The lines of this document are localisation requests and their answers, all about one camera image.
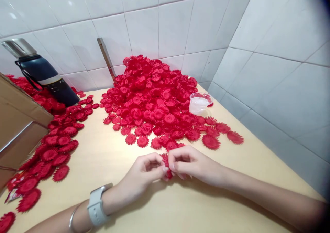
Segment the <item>smartwatch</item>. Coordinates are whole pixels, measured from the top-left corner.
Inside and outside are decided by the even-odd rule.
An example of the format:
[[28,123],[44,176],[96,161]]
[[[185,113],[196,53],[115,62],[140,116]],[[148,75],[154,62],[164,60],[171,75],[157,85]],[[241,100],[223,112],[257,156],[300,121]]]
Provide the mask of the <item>smartwatch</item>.
[[102,194],[112,187],[112,183],[101,186],[90,192],[89,204],[87,210],[89,213],[90,220],[94,226],[100,226],[110,219],[103,210],[103,201],[101,199]]

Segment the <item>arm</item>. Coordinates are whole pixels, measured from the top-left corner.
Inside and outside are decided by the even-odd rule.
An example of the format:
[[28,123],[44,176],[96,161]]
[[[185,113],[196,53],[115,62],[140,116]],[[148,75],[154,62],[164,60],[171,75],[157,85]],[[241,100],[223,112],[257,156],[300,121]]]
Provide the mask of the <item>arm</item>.
[[182,178],[188,174],[244,196],[274,213],[299,230],[308,231],[321,220],[326,204],[227,168],[192,146],[171,150],[170,169]]
[[[165,167],[162,160],[162,157],[157,153],[139,156],[125,177],[116,186],[103,193],[104,213],[110,215],[134,202],[143,194],[149,184],[164,178],[168,168]],[[88,200],[84,201],[74,214],[73,229],[75,232],[87,232],[93,227],[87,205]],[[72,233],[69,229],[69,221],[76,206],[46,219],[26,233]]]

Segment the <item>pile of red flowers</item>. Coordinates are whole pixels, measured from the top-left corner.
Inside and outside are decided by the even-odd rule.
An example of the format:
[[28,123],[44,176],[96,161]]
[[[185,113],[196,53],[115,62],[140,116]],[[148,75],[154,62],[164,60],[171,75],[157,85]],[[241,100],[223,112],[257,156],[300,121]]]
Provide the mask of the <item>pile of red flowers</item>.
[[[50,132],[42,138],[33,156],[19,168],[23,172],[16,174],[8,182],[10,191],[17,188],[16,192],[22,195],[17,211],[25,212],[40,198],[41,191],[37,188],[40,181],[53,176],[52,179],[58,182],[67,176],[69,172],[67,164],[72,152],[78,147],[78,141],[72,138],[84,127],[80,122],[85,121],[99,104],[94,103],[93,96],[90,95],[81,100],[79,105],[66,108],[63,103],[57,102],[48,90],[35,90],[26,78],[14,78],[13,75],[7,77],[54,116],[48,125]],[[86,96],[83,91],[72,89],[80,97]],[[5,214],[0,220],[0,232],[6,232],[14,220],[14,213]]]
[[142,55],[126,57],[123,64],[124,74],[117,76],[114,88],[102,95],[100,107],[108,113],[104,124],[113,123],[113,129],[126,136],[127,144],[137,141],[144,148],[152,132],[156,137],[151,147],[167,151],[183,146],[177,141],[184,137],[197,141],[201,133],[206,133],[202,137],[204,145],[214,150],[220,147],[220,133],[236,144],[244,142],[226,124],[189,112],[189,96],[198,91],[195,78]]

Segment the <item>silver bangle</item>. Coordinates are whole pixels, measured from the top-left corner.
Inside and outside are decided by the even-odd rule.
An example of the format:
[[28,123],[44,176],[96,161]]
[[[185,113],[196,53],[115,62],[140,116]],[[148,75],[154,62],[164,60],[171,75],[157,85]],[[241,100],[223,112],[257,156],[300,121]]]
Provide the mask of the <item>silver bangle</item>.
[[73,226],[72,226],[73,216],[75,215],[76,210],[79,208],[79,206],[81,206],[82,203],[84,203],[84,201],[81,202],[79,205],[77,205],[76,208],[74,209],[73,213],[71,214],[70,222],[69,222],[69,229],[72,233],[76,233],[76,231],[73,229]]

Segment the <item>brown cardboard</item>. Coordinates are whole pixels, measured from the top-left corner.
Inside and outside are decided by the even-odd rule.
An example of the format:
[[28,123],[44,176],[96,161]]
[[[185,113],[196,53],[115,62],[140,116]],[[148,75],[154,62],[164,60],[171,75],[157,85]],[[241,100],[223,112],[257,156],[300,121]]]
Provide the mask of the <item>brown cardboard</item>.
[[[50,113],[0,73],[0,166],[19,168],[48,133],[47,125],[52,119]],[[0,169],[0,190],[12,173]]]

